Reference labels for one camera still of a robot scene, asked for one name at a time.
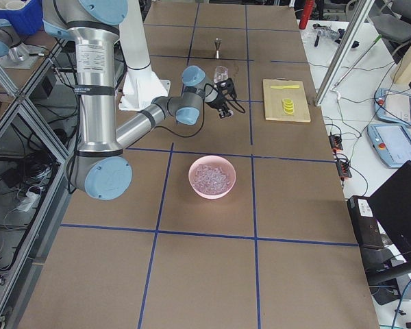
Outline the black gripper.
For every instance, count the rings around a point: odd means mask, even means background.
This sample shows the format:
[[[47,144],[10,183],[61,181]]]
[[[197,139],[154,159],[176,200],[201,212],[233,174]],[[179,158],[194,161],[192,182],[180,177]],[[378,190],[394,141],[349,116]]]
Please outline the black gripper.
[[[234,112],[227,106],[227,99],[220,91],[216,91],[216,97],[210,102],[210,107],[218,110],[221,119],[229,118],[234,115]]]

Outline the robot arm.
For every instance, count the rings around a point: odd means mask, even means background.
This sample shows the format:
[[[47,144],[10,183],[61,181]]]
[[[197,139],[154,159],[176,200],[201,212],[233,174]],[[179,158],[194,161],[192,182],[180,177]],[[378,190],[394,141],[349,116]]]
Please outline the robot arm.
[[[80,116],[67,175],[92,198],[116,199],[128,189],[133,170],[123,150],[167,117],[194,125],[204,105],[232,115],[197,66],[183,71],[182,94],[169,96],[151,68],[137,1],[44,1],[42,9],[46,33],[75,43]]]

